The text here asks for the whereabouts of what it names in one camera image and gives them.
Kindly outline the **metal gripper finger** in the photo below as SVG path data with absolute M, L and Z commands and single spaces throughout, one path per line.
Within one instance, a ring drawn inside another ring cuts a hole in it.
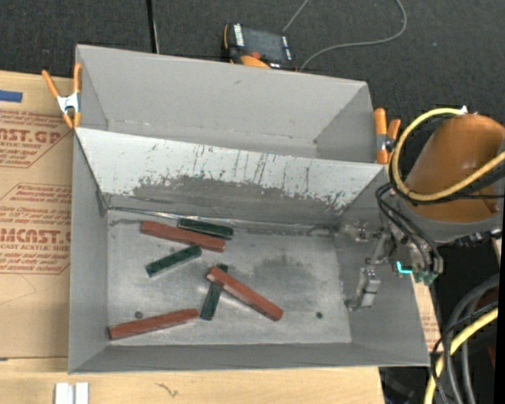
M 357 243 L 372 241 L 380 234 L 378 228 L 371 227 L 367 222 L 347 222 L 341 230 Z
M 370 309 L 376 303 L 380 285 L 381 279 L 374 268 L 366 266 L 360 269 L 359 283 L 354 295 L 346 302 L 347 309 L 353 311 Z

